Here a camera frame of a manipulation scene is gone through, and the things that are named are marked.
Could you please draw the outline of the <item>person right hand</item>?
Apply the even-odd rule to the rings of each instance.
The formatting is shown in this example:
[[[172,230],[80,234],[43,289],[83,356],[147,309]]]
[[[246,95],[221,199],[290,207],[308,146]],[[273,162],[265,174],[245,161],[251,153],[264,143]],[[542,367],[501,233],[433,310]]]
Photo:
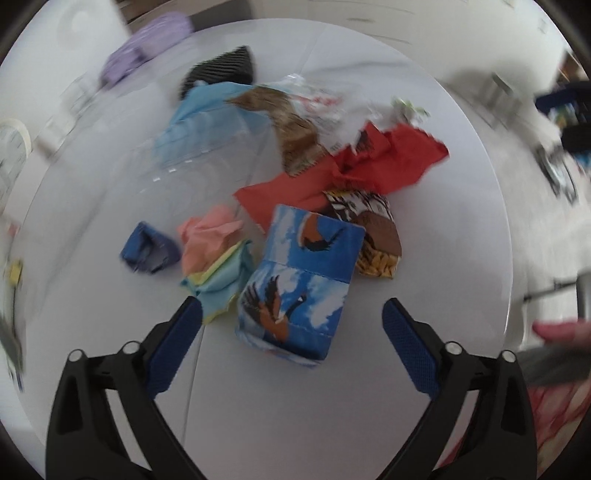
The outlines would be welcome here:
[[[568,321],[563,323],[534,322],[533,332],[547,343],[589,349],[591,344],[591,324],[587,321]]]

